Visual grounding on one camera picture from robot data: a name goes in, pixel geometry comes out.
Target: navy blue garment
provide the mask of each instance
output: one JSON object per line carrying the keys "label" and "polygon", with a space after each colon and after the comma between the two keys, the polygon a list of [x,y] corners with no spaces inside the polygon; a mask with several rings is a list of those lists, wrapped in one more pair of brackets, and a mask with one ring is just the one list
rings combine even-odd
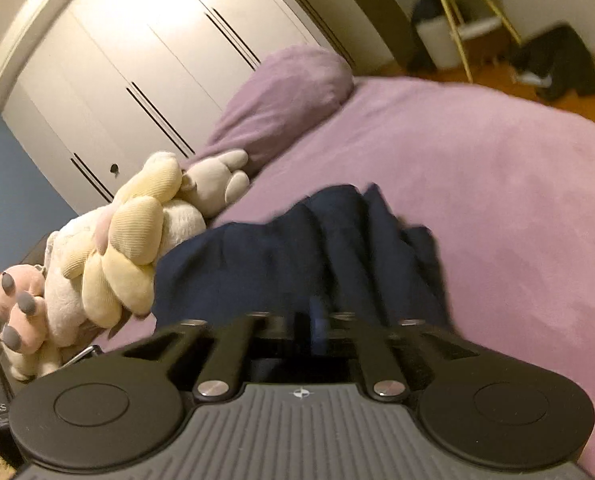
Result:
{"label": "navy blue garment", "polygon": [[431,232],[403,228],[374,184],[364,195],[329,187],[267,224],[210,229],[157,265],[158,327],[183,319],[223,326],[254,311],[306,314],[319,333],[334,312],[382,326],[424,319],[450,327]]}

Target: black cloth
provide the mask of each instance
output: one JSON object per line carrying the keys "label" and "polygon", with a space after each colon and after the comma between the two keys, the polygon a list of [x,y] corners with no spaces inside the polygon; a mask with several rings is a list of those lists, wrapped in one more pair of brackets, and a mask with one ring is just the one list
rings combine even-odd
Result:
{"label": "black cloth", "polygon": [[511,55],[511,65],[520,72],[532,72],[540,78],[551,75],[549,88],[537,95],[555,101],[570,89],[579,96],[595,95],[593,56],[570,25],[558,25],[527,41]]}
{"label": "black cloth", "polygon": [[223,326],[254,311],[307,314],[315,331],[334,312],[382,326],[424,319],[450,327],[431,232],[402,227],[376,185],[363,195],[329,187],[267,224],[208,230],[157,265],[158,327],[183,319]]}

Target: pillow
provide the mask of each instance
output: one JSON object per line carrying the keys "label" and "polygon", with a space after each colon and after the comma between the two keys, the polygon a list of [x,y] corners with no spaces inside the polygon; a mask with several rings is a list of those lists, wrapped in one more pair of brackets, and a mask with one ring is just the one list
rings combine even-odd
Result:
{"label": "pillow", "polygon": [[291,46],[264,60],[231,99],[207,146],[192,160],[242,148],[244,171],[258,173],[306,132],[333,115],[353,92],[351,67],[315,46]]}

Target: white wardrobe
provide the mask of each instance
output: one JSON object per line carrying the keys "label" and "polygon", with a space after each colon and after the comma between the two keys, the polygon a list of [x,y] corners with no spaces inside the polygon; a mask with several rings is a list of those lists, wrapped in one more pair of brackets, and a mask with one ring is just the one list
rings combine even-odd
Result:
{"label": "white wardrobe", "polygon": [[81,214],[151,153],[192,156],[261,60],[316,37],[292,0],[73,0],[2,116]]}

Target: yellow plush toy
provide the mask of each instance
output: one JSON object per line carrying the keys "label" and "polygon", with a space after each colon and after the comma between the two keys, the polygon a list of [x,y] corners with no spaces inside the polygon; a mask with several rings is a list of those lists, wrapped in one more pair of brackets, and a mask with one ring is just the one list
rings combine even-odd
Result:
{"label": "yellow plush toy", "polygon": [[82,277],[87,317],[102,328],[115,326],[122,307],[147,315],[154,298],[154,264],[167,251],[203,232],[200,211],[175,198],[183,184],[172,153],[155,153],[105,206],[94,232],[73,236],[61,272]]}

